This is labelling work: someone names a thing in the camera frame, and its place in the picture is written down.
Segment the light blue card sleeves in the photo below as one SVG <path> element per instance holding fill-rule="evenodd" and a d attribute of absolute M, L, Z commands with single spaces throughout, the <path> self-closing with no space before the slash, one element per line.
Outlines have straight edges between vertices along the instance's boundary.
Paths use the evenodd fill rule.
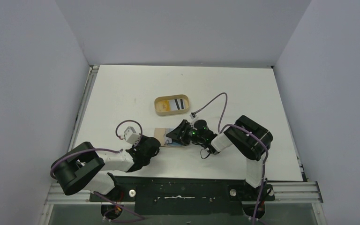
<path fill-rule="evenodd" d="M 166 128 L 164 133 L 164 147 L 182 147 L 181 144 L 176 143 L 172 138 L 167 137 L 167 134 L 173 131 L 172 128 Z"/>

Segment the gold VIP card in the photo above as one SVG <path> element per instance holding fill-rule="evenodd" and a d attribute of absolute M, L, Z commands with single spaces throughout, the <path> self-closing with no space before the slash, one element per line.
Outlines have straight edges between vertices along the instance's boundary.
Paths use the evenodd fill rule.
<path fill-rule="evenodd" d="M 170 103 L 168 100 L 162 100 L 158 102 L 158 109 L 160 112 L 168 112 L 171 110 Z"/>

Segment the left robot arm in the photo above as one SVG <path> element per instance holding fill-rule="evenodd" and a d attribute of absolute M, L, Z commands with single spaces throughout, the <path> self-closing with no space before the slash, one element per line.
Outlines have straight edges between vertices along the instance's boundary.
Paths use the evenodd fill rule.
<path fill-rule="evenodd" d="M 160 146 L 156 138 L 146 136 L 127 150 L 94 148 L 90 142 L 83 142 L 51 165 L 50 176 L 58 181 L 65 195 L 89 190 L 102 194 L 108 201 L 115 201 L 120 188 L 109 171 L 141 170 L 159 153 Z"/>

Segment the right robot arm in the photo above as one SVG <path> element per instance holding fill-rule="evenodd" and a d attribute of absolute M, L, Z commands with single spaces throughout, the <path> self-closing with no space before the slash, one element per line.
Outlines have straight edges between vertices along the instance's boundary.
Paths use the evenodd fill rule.
<path fill-rule="evenodd" d="M 249 117 L 240 116 L 234 124 L 226 125 L 218 134 L 208 128 L 205 120 L 183 120 L 176 128 L 168 129 L 165 138 L 181 146 L 191 143 L 201 146 L 211 155 L 235 147 L 246 157 L 246 197 L 257 200 L 263 195 L 261 184 L 265 179 L 264 166 L 273 135 Z"/>

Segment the beige oval plastic tray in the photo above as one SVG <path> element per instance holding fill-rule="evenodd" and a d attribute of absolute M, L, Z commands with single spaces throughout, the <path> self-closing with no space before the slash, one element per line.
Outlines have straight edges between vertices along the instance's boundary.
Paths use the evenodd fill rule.
<path fill-rule="evenodd" d="M 190 101 L 184 94 L 162 96 L 155 99 L 154 108 L 159 116 L 184 114 L 190 109 Z"/>

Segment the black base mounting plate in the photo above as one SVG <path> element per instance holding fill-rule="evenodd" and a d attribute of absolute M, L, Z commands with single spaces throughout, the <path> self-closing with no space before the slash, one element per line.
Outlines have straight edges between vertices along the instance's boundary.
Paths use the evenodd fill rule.
<path fill-rule="evenodd" d="M 266 184 L 262 194 L 244 180 L 114 177 L 115 188 L 105 195 L 114 202 L 132 203 L 142 216 L 155 215 L 253 215 L 259 197 L 257 216 L 264 204 L 275 200 L 273 186 Z"/>

